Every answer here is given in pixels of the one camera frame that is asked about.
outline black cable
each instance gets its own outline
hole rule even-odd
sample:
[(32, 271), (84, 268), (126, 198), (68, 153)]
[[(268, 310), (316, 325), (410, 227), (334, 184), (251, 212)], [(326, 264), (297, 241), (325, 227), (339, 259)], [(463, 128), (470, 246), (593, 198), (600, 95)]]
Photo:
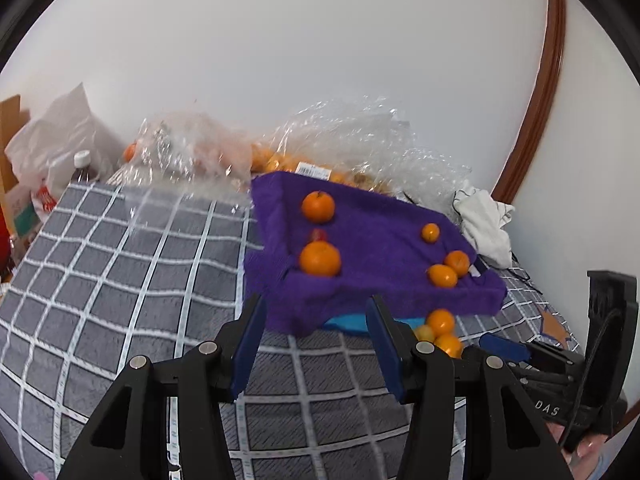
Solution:
[[(511, 253), (511, 256), (513, 257), (514, 261), (517, 264), (520, 264), (518, 259), (516, 258), (515, 254)], [(533, 285), (533, 283), (531, 283), (531, 276), (529, 276), (529, 273), (523, 269), (522, 267), (519, 267), (520, 270), (522, 272), (524, 272), (524, 276), (518, 274), (515, 270), (513, 269), (501, 269), (500, 267), (494, 267), (492, 266), (492, 264), (490, 264), (488, 261), (486, 261), (484, 258), (482, 259), (482, 262), (487, 266), (490, 267), (493, 270), (506, 270), (511, 276), (513, 276), (516, 280), (524, 283), (524, 285), (527, 285), (531, 290), (533, 290), (534, 292), (537, 292), (540, 296), (544, 296), (544, 294), (542, 293), (542, 291), (537, 288), (535, 285)]]
[(591, 353), (589, 354), (589, 358), (587, 359), (586, 364), (584, 365), (584, 371), (582, 373), (582, 377), (580, 378), (580, 383), (578, 383), (578, 389), (575, 394), (574, 404), (571, 407), (571, 417), (569, 418), (569, 423), (564, 427), (564, 431), (558, 440), (558, 446), (561, 448), (566, 444), (566, 440), (569, 438), (569, 432), (574, 425), (575, 417), (578, 415), (578, 408), (580, 407), (580, 402), (582, 400), (582, 393), (584, 392), (584, 387), (587, 383), (587, 377), (589, 376), (589, 371), (591, 369), (591, 365), (593, 364), (593, 360), (595, 359), (596, 352), (598, 351), (598, 346), (604, 337), (605, 332), (607, 331), (607, 327), (609, 323), (615, 318), (620, 316), (619, 310), (611, 310), (604, 321), (602, 322), (602, 326), (598, 331), (598, 335), (593, 342), (593, 347), (591, 348)]

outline red fruit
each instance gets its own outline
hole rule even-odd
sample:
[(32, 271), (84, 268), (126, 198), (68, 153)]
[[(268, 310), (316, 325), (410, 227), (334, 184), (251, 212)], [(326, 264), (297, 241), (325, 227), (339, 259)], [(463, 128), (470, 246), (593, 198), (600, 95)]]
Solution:
[(327, 242), (329, 241), (329, 237), (326, 235), (326, 231), (324, 229), (313, 229), (311, 234), (309, 235), (310, 242)]

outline red object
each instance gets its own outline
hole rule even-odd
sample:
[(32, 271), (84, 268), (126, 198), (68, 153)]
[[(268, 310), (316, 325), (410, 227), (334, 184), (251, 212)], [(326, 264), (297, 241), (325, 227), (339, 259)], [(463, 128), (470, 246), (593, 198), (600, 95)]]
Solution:
[(310, 242), (328, 242), (329, 237), (327, 236), (326, 231), (324, 229), (315, 228), (311, 231), (311, 234), (309, 236), (309, 241)]
[(56, 199), (51, 196), (51, 193), (49, 193), (49, 188), (44, 183), (44, 180), (42, 181), (42, 185), (36, 192), (36, 198), (40, 200), (40, 202), (42, 202), (42, 208), (47, 213), (51, 213), (53, 211), (53, 208), (55, 208), (56, 204), (58, 203), (56, 202)]
[(11, 242), (9, 241), (9, 229), (4, 222), (4, 213), (0, 209), (0, 270), (4, 275), (4, 270), (9, 265), (11, 258)]

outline barcode label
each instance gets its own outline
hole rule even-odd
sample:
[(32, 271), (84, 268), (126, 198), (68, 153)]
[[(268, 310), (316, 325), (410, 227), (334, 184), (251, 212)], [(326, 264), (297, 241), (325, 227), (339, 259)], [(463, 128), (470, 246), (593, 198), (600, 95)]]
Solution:
[(312, 176), (313, 178), (319, 178), (320, 180), (329, 180), (329, 177), (331, 176), (331, 170), (321, 168), (320, 166), (314, 166), (313, 164), (307, 164), (306, 162), (298, 163), (296, 173), (305, 176)]

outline bottle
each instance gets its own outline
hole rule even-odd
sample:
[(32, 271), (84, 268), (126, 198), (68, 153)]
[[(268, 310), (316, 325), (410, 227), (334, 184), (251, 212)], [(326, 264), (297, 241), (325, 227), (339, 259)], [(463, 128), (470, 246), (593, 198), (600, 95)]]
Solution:
[(98, 174), (91, 167), (91, 152), (82, 150), (74, 155), (74, 166), (76, 170), (71, 176), (71, 182), (89, 183), (98, 179)]

